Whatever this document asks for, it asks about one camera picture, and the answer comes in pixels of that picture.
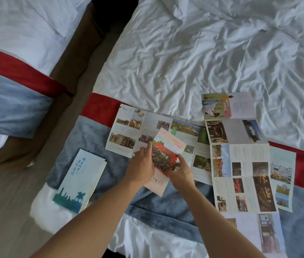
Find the hand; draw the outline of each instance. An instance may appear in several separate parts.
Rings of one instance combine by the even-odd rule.
[[[147,184],[154,175],[154,164],[152,162],[152,142],[147,148],[141,147],[135,152],[132,161],[129,162],[125,178],[137,182],[140,188]]]
[[[180,168],[178,170],[168,170],[165,174],[168,178],[170,178],[170,181],[174,188],[182,193],[188,189],[196,188],[196,186],[194,183],[193,172],[187,165],[184,157],[179,154],[178,159],[180,162],[176,163],[176,165],[180,166]]]

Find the floor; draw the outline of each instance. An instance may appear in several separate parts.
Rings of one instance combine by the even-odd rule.
[[[112,25],[111,31],[93,52],[87,70],[79,79],[74,101],[61,116],[36,163],[21,173],[0,172],[0,258],[29,257],[51,237],[29,217],[31,203],[44,185],[46,175],[62,150],[123,28],[121,23]]]

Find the pamphlet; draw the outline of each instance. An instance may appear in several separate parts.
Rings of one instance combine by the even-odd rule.
[[[153,141],[161,128],[186,143],[182,156],[194,179],[212,185],[210,142],[205,127],[121,104],[106,150],[132,158],[136,151]]]
[[[79,149],[53,201],[77,214],[83,211],[106,165],[104,158]]]
[[[186,144],[165,129],[160,128],[152,141],[152,145],[154,176],[145,187],[162,196],[169,182],[169,178],[164,175],[164,172],[175,169],[178,160],[177,155],[184,151]]]
[[[292,212],[296,153],[270,147],[270,177],[277,207]]]
[[[269,143],[249,92],[202,95],[211,146],[215,205],[220,212],[277,212],[270,184]]]
[[[278,213],[222,213],[267,258],[287,258]]]

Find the right hand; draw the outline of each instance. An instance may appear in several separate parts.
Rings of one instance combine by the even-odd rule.
[[[178,170],[169,170],[165,174],[168,178],[170,178],[170,181],[174,188],[182,193],[182,191],[196,188],[196,186],[194,183],[193,172],[187,165],[184,157],[179,154],[178,158],[180,160],[180,163],[176,163],[176,165],[180,166],[180,168]]]

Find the bed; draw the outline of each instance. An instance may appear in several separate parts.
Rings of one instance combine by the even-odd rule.
[[[0,0],[0,111],[9,108],[0,112],[0,165],[26,167],[76,94],[77,79],[102,38],[90,1]],[[29,109],[20,112],[17,105],[26,98],[35,104],[26,101],[21,106]],[[17,127],[3,124],[3,115],[19,119]]]
[[[128,159],[104,149],[121,102],[203,125],[201,94],[240,91],[253,94],[270,144],[297,153],[293,213],[279,212],[288,257],[304,257],[303,0],[139,0],[30,215],[51,233],[74,217],[52,198],[79,148],[108,161],[92,201],[124,175]],[[214,200],[209,185],[196,185]],[[207,256],[170,183],[162,198],[139,191],[108,248],[127,257]]]

